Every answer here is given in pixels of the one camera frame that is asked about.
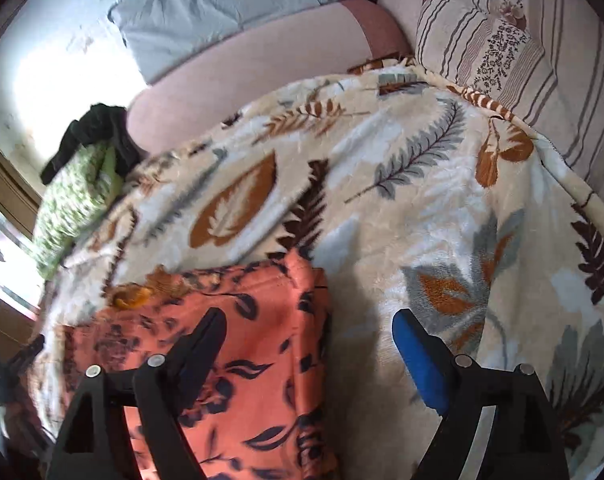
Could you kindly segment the orange floral garment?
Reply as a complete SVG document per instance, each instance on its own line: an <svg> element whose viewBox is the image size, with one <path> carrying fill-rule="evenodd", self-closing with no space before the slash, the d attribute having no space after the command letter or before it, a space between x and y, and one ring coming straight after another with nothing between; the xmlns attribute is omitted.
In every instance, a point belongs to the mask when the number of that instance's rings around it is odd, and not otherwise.
<svg viewBox="0 0 604 480"><path fill-rule="evenodd" d="M227 320L221 352L179 422L212 479L333 479L323 376L331 331L323 270L297 252L246 266L170 274L114 287L90 322L65 326L62 399L92 364L130 370L167 353L207 310Z"/></svg>

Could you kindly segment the stained glass window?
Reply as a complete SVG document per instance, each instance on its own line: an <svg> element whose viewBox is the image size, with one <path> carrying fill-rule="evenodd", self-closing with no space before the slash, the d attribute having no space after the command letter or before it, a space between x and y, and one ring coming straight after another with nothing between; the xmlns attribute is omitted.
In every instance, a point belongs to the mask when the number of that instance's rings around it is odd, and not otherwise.
<svg viewBox="0 0 604 480"><path fill-rule="evenodd" d="M43 292L32 243L0 212L0 300L35 321Z"/></svg>

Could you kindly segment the green white patterned pillow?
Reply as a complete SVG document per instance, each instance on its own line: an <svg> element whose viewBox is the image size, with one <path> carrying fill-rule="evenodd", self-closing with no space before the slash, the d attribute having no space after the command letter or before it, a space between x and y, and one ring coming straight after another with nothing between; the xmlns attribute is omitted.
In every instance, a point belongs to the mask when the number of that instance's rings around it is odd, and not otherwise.
<svg viewBox="0 0 604 480"><path fill-rule="evenodd" d="M32 256L42 278L52 277L76 238L108 210L122 186L113 145L78 148L47 185L38 209Z"/></svg>

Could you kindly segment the black garment on pillow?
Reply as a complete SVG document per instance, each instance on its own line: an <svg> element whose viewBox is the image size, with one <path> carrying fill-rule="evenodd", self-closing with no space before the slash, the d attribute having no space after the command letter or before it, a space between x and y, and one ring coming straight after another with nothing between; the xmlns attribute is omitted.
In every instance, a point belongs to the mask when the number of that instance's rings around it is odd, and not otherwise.
<svg viewBox="0 0 604 480"><path fill-rule="evenodd" d="M127 130L126 108L93 104L84 116L68 125L58 151L40 172L41 183L48 185L78 148L100 142L106 142L115 148L115 170L121 177L127 176L141 162L142 151L134 144Z"/></svg>

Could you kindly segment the leaf pattern bed blanket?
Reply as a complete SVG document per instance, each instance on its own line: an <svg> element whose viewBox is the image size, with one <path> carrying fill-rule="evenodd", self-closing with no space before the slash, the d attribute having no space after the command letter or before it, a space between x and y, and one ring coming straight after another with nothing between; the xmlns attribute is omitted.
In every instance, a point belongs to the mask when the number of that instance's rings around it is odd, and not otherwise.
<svg viewBox="0 0 604 480"><path fill-rule="evenodd" d="M289 84L145 159L47 287L27 380L57 432L65 326L114 287L297 252L323 270L334 479L407 479L439 425L391 334L534 367L573 479L604 469L604 203L506 107L418 66Z"/></svg>

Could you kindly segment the pink quilted bolster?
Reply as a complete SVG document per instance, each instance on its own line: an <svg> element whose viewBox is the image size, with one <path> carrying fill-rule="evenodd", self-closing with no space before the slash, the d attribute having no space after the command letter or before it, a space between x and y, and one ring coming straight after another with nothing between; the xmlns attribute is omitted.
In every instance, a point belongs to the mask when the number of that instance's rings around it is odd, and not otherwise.
<svg viewBox="0 0 604 480"><path fill-rule="evenodd" d="M159 154L290 82L344 74L410 50L395 18L378 4L319 6L240 32L173 68L128 106L127 131L142 151Z"/></svg>

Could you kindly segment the striped floral cushion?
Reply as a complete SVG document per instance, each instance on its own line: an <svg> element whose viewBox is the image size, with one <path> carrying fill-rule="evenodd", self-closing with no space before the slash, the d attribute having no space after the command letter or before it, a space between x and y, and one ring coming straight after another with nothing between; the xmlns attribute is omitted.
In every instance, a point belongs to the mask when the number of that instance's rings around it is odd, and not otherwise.
<svg viewBox="0 0 604 480"><path fill-rule="evenodd" d="M604 23L586 0L424 0L416 55L512 110L604 196Z"/></svg>

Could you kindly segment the grey pillow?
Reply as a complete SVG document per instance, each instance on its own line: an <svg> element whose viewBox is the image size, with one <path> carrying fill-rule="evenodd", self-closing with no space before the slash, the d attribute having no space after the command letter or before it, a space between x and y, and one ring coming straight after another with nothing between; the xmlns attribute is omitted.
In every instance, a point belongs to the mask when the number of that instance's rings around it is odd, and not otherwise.
<svg viewBox="0 0 604 480"><path fill-rule="evenodd" d="M340 0L119 0L108 19L144 81L247 29Z"/></svg>

